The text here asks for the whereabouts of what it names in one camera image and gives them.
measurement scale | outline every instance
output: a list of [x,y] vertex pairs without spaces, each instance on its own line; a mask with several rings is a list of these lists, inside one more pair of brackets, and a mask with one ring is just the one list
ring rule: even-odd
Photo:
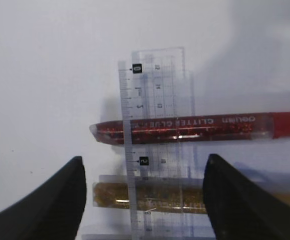
[[213,237],[208,217],[202,214],[157,212],[152,205],[147,211],[137,210],[136,186],[150,179],[178,186],[177,196],[166,196],[182,203],[181,178],[201,178],[197,166],[195,143],[133,145],[133,120],[194,116],[192,78],[185,71],[184,49],[167,48],[137,51],[132,61],[120,61],[121,95],[127,183],[132,239],[185,239]]

white surface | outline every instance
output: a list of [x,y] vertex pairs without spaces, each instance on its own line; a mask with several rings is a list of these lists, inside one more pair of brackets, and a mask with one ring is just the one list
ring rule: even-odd
[[[89,125],[120,119],[117,61],[182,46],[201,114],[290,111],[290,0],[0,0],[0,210],[82,155],[81,233],[118,232],[128,211],[92,207],[99,175],[123,174],[121,148]],[[290,140],[206,143],[256,170],[290,173]]]

